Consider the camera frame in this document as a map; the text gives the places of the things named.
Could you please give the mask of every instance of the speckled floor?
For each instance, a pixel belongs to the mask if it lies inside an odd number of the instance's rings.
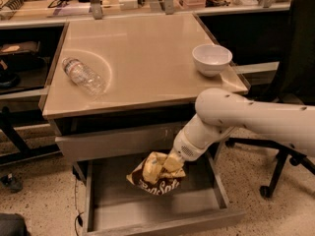
[[[51,140],[45,132],[44,137]],[[34,132],[24,132],[28,143],[45,141],[45,138],[32,141],[32,134]],[[253,137],[253,134],[238,130],[234,136]],[[3,137],[1,141],[1,151],[8,150],[9,143]],[[189,236],[314,235],[315,177],[305,168],[287,163],[273,198],[264,200],[259,194],[259,187],[269,183],[275,154],[263,148],[224,147],[217,169],[229,207],[245,210],[246,215],[235,226]],[[0,167],[0,176],[8,173],[23,182],[24,188],[11,193],[0,186],[0,212],[21,214],[31,236],[76,235],[77,212],[85,209],[85,186],[76,181],[72,166],[61,154]],[[81,227],[77,224],[76,228],[80,235]]]

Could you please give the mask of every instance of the black chair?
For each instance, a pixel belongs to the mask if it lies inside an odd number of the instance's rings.
[[[285,51],[283,60],[266,91],[254,99],[315,105],[315,0],[292,0],[288,27],[290,45]],[[277,166],[270,185],[260,188],[264,198],[272,197],[289,155],[291,156],[289,162],[293,166],[301,164],[315,175],[315,165],[305,154],[293,148],[284,147],[270,140],[241,138],[229,138],[225,144],[233,147],[236,143],[279,150]]]

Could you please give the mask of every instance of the bowl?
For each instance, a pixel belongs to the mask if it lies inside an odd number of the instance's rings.
[[[232,53],[223,46],[201,44],[192,51],[197,70],[207,77],[213,77],[228,67]]]

